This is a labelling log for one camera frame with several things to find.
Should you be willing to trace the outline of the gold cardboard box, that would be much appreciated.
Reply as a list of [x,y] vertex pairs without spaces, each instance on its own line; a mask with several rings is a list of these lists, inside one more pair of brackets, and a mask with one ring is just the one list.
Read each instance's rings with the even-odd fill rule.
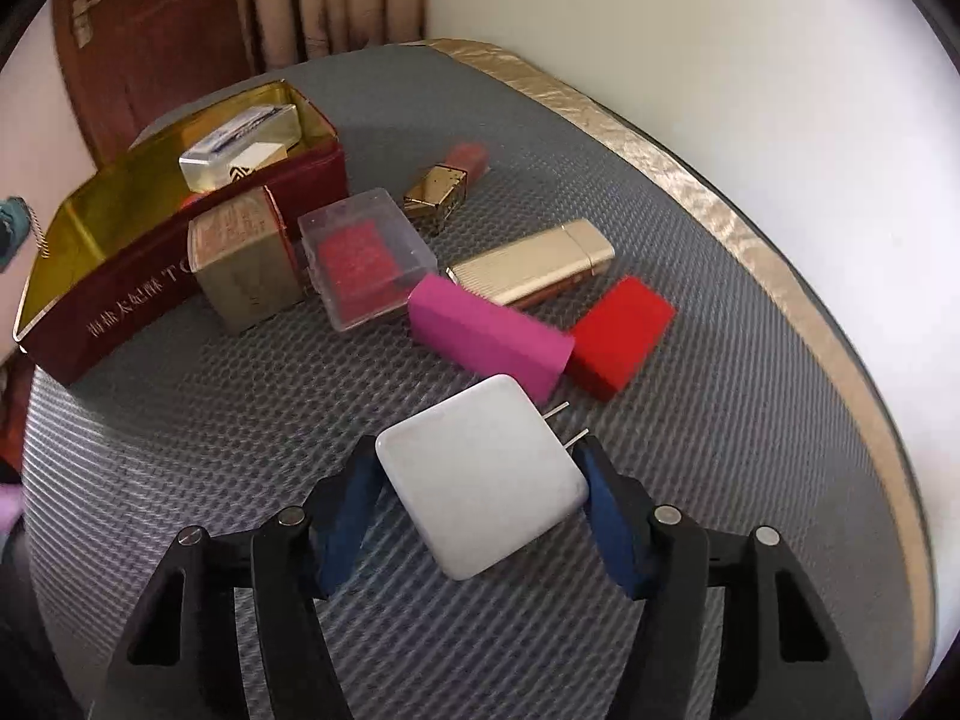
[[237,335],[304,298],[298,261],[272,193],[252,188],[189,224],[187,261],[206,300]]

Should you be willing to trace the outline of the red and gold tin box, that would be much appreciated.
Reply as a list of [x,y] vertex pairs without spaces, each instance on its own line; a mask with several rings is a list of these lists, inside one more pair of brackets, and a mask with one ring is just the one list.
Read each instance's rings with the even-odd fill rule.
[[[186,148],[257,104],[289,104],[301,142],[251,176],[202,193],[178,166]],[[299,216],[348,193],[345,151],[331,121],[285,80],[247,88],[149,135],[60,203],[49,255],[25,282],[13,341],[68,385],[149,323],[199,291],[187,263],[189,223],[252,188],[274,200],[290,238]]]

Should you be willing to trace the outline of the magenta rectangular block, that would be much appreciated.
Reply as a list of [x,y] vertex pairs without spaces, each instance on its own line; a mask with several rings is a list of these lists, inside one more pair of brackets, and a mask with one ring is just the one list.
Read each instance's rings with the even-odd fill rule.
[[438,275],[413,288],[407,314],[416,343],[477,376],[512,377],[537,405],[550,400],[573,353],[568,333]]

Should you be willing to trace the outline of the teal keychain object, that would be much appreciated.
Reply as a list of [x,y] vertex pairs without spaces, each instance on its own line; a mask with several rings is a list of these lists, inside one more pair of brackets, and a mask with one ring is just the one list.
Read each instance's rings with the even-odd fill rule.
[[10,195],[0,202],[0,271],[5,271],[27,238],[33,238],[41,259],[49,256],[49,244],[36,211],[23,197]]

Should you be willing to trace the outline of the white charger cube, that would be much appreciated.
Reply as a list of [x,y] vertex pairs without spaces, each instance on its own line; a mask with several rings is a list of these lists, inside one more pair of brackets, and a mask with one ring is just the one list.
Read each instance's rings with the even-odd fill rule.
[[439,569],[467,580],[587,500],[583,473],[506,374],[384,429],[376,455]]

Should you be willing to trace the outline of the clear plastic card box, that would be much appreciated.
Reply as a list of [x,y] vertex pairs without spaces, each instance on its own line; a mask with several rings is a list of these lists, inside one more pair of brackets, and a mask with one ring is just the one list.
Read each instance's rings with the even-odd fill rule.
[[189,146],[179,156],[179,167],[192,192],[213,192],[231,184],[226,179],[228,163],[251,143],[283,143],[290,153],[301,135],[299,114],[292,104],[248,107]]

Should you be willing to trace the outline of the red rectangular block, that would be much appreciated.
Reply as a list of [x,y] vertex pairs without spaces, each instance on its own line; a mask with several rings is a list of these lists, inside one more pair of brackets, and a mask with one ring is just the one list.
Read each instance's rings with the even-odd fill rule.
[[571,328],[566,375],[597,400],[635,377],[675,317],[675,307],[635,277],[617,281]]

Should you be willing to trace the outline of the brown wooden door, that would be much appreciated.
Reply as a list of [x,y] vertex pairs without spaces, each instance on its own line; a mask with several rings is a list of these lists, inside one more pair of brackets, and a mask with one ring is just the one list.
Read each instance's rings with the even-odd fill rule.
[[254,73],[236,0],[52,0],[53,39],[96,166],[161,115]]

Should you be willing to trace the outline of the white zigzag pattern cube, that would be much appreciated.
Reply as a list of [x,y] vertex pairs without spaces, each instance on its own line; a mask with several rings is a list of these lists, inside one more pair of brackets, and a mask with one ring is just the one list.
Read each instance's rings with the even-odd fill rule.
[[288,158],[288,148],[283,143],[251,143],[229,161],[226,179],[229,182],[238,182],[244,177],[251,176],[252,172],[260,171],[286,158]]

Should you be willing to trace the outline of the clear box with red insert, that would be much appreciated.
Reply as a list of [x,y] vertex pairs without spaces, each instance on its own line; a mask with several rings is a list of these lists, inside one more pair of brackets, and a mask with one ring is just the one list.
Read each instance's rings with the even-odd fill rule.
[[309,281],[337,332],[404,309],[438,259],[385,188],[298,218]]

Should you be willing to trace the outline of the gold and red lipstick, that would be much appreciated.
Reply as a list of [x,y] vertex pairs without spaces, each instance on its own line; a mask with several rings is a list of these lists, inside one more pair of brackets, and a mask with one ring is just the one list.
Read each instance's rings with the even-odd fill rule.
[[404,193],[402,210],[416,229],[434,236],[487,171],[488,149],[480,143],[459,143]]

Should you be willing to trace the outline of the gold fabric table edge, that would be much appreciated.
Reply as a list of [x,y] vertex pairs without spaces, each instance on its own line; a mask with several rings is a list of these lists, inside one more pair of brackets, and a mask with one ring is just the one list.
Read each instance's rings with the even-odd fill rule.
[[594,99],[494,44],[455,37],[427,39],[423,44],[550,109],[640,171],[752,275],[804,341],[856,423],[892,512],[913,606],[911,694],[918,695],[934,660],[937,622],[935,561],[923,502],[895,422],[856,351],[848,348],[844,333],[830,323],[828,310],[804,288],[789,260],[754,231],[729,200],[669,149],[656,145]]

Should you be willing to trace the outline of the gold rectangular lighter case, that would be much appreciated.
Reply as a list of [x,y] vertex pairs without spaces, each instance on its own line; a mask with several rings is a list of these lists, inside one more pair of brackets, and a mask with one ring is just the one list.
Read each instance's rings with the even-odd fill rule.
[[469,293],[527,307],[605,273],[615,247],[590,221],[568,221],[453,263],[446,275]]

